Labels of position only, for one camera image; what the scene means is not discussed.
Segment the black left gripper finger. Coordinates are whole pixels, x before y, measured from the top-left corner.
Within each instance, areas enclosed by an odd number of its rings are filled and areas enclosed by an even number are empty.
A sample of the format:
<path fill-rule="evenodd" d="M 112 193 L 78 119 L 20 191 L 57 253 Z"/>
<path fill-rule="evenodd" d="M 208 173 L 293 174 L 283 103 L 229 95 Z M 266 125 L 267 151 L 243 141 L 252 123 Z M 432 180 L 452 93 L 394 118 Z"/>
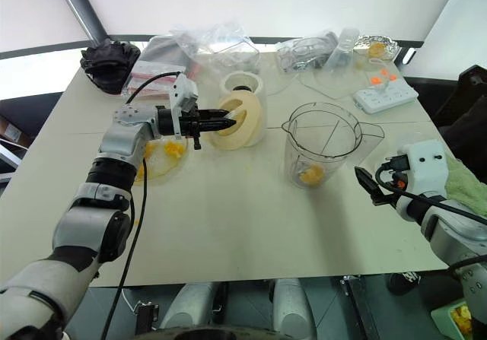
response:
<path fill-rule="evenodd" d="M 228 110 L 223 109 L 202 109 L 198 111 L 200 120 L 221 119 L 229 114 Z"/>
<path fill-rule="evenodd" d="M 198 121 L 200 132 L 215 132 L 229 129 L 237 122 L 233 119 L 205 119 Z"/>

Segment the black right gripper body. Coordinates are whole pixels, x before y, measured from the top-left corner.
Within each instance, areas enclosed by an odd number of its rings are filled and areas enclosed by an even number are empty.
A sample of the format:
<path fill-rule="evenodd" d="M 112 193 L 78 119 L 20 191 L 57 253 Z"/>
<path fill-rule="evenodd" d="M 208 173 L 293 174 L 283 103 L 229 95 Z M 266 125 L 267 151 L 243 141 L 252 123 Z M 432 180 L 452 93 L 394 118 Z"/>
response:
<path fill-rule="evenodd" d="M 388 157 L 376 170 L 375 181 L 381 189 L 381 196 L 372 200 L 374 205 L 396 205 L 405 191 L 408 178 L 405 172 L 409 169 L 406 155 Z"/>

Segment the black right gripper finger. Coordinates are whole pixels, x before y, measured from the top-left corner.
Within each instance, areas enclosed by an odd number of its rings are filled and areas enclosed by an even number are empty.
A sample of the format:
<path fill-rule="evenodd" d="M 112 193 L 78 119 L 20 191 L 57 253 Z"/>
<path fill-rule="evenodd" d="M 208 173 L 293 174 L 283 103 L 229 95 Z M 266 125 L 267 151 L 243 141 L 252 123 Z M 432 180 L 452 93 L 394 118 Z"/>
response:
<path fill-rule="evenodd" d="M 355 177 L 357 178 L 359 185 L 364 190 L 377 190 L 379 188 L 377 182 L 374 180 L 372 175 L 365 168 L 355 166 L 354 171 L 355 171 Z"/>
<path fill-rule="evenodd" d="M 379 185 L 369 176 L 359 176 L 359 185 L 369 194 L 372 200 L 381 196 L 381 189 Z"/>

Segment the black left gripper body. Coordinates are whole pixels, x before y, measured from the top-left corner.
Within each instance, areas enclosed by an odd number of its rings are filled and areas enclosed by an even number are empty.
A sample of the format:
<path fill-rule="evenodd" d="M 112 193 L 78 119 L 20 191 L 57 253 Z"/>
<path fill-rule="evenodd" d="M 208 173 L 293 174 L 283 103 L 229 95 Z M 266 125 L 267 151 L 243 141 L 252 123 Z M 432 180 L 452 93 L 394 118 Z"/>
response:
<path fill-rule="evenodd" d="M 196 151 L 201 149 L 200 143 L 200 118 L 198 112 L 182 112 L 179 118 L 180 134 L 185 138 L 193 140 L 193 147 Z"/>

